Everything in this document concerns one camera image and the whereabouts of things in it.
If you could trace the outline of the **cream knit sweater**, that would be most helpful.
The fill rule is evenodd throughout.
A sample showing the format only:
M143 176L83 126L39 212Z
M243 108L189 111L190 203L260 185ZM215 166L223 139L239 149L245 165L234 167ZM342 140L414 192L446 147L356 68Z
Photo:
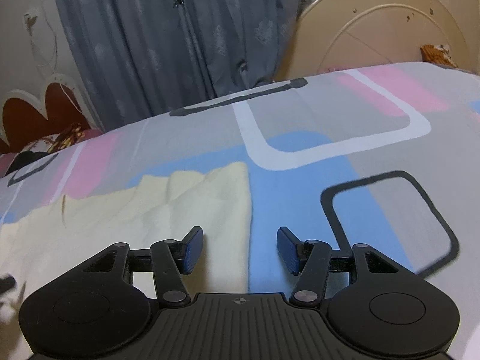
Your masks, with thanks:
M116 242L146 249L204 232L202 255L187 278L190 293L247 290L251 192L241 162L206 174L145 175L114 193L60 197L1 227L1 273L16 287L1 296L1 357L27 359L18 312L25 297Z

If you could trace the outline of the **red heart headboard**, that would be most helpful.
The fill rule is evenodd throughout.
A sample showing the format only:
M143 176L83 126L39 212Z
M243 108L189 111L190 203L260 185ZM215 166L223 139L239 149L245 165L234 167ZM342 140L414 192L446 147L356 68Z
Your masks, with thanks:
M88 138L102 134L86 108L75 81L56 73L39 97L21 89L1 96L1 153L21 152L27 144L79 127Z

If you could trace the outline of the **striped pillow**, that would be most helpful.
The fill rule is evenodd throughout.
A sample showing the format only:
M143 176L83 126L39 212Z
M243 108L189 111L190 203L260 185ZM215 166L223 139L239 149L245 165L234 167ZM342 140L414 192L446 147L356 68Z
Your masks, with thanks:
M97 128L84 129L79 124L72 124L59 134L44 136L26 144L18 153L1 154L1 177L16 172L47 155L99 137L102 134Z

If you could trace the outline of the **patterned bed sheet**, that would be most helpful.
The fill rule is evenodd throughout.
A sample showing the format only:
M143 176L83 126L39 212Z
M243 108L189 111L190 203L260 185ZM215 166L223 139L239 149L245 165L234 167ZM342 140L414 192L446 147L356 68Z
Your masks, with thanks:
M289 291L275 249L287 226L333 242L320 205L330 186L388 171L406 180L341 192L334 209L350 242L405 267L439 268L430 282L460 310L455 359L479 357L479 78L428 63L311 76L219 97L76 144L1 180L1 228L60 197L130 189L143 176L247 165L251 220L247 290Z

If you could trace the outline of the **cream round headboard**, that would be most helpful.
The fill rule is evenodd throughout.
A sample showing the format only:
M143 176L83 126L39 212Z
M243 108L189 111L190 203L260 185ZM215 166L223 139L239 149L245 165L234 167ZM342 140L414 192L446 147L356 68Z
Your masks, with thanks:
M456 66L473 70L465 36L439 0L316 0L298 18L275 78L420 62L425 45L447 47Z

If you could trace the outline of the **blue grey curtain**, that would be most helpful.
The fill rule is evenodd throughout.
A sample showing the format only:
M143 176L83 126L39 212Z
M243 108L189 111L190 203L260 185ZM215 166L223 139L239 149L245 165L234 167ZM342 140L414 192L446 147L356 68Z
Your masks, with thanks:
M55 2L106 130L270 83L301 8L301 0Z

